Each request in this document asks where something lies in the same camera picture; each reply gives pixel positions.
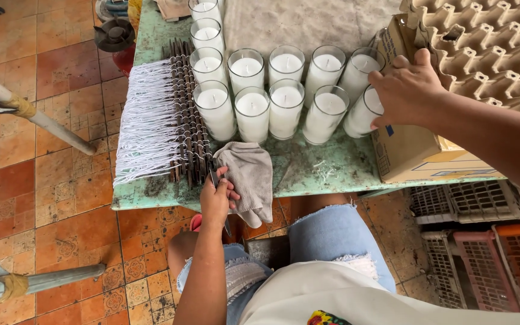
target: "scissors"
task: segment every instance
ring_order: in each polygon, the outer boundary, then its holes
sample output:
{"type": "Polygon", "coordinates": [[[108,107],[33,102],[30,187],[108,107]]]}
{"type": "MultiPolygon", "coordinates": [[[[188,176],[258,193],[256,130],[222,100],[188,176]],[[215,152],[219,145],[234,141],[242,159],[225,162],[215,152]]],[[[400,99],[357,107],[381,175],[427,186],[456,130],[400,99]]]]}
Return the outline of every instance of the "scissors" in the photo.
{"type": "MultiPolygon", "coordinates": [[[[218,182],[220,181],[218,179],[218,174],[216,174],[216,171],[218,168],[216,167],[216,159],[212,159],[210,162],[210,177],[212,178],[212,184],[214,185],[214,188],[218,188],[218,182]]],[[[224,229],[226,229],[226,233],[228,237],[232,236],[232,232],[230,231],[230,223],[228,223],[228,218],[226,218],[226,221],[224,221],[224,229]]]]}

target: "white shirt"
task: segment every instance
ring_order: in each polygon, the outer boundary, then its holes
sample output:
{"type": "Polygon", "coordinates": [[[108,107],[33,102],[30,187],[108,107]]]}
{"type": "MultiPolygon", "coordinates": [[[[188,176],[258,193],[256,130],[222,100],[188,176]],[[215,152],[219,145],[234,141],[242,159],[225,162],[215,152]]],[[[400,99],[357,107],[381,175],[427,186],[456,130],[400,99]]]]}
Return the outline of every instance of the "white shirt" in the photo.
{"type": "Polygon", "coordinates": [[[238,324],[305,325],[317,310],[353,325],[520,325],[520,313],[448,309],[393,294],[345,262],[302,262],[276,271],[256,291],[238,324]]]}

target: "hand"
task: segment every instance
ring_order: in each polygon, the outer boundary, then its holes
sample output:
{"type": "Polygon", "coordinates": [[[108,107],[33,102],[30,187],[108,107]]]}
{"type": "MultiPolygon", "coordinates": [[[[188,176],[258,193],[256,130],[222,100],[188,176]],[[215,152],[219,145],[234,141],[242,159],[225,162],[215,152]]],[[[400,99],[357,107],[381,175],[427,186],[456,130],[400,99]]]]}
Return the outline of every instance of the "hand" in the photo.
{"type": "Polygon", "coordinates": [[[397,56],[384,76],[372,71],[369,82],[384,107],[384,114],[372,121],[371,129],[387,124],[423,125],[431,110],[438,109],[438,101],[447,100],[450,94],[433,70],[426,48],[416,51],[414,64],[402,55],[397,56]]]}
{"type": "MultiPolygon", "coordinates": [[[[216,170],[216,175],[221,177],[227,171],[227,166],[220,167],[216,170]]],[[[234,184],[226,178],[222,178],[218,182],[218,188],[214,188],[212,178],[208,175],[200,193],[202,226],[221,229],[228,216],[228,208],[236,208],[236,204],[230,199],[234,201],[240,199],[240,195],[234,191],[234,184]]]]}

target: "tiled floor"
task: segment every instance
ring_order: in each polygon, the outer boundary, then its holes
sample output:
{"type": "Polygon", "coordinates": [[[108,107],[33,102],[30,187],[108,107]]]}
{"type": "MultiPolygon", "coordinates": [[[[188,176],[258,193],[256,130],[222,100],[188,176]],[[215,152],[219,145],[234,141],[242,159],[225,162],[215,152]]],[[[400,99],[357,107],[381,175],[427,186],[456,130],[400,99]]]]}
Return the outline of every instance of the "tiled floor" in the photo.
{"type": "MultiPolygon", "coordinates": [[[[97,50],[92,0],[0,0],[0,83],[80,137],[86,156],[26,120],[0,115],[0,264],[35,274],[103,262],[83,280],[0,304],[0,325],[169,325],[180,298],[166,245],[194,212],[182,207],[114,212],[112,178],[127,79],[97,50]]],[[[435,302],[401,192],[357,201],[401,294],[435,302]]],[[[258,229],[229,218],[233,238],[286,233],[290,200],[258,229]]]]}

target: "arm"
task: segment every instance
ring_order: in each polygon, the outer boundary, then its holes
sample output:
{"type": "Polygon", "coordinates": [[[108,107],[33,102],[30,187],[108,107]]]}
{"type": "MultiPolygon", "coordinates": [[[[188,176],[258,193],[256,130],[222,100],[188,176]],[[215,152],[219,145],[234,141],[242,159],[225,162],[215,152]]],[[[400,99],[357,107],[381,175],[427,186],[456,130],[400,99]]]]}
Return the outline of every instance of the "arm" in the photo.
{"type": "Polygon", "coordinates": [[[458,144],[520,185],[520,112],[446,91],[427,49],[411,64],[402,56],[385,76],[369,75],[385,109],[373,128],[418,125],[458,144]]]}
{"type": "Polygon", "coordinates": [[[230,190],[225,178],[220,180],[218,188],[214,188],[208,175],[200,194],[202,226],[174,325],[226,324],[226,271],[222,228],[228,215],[227,192],[230,190]]]}

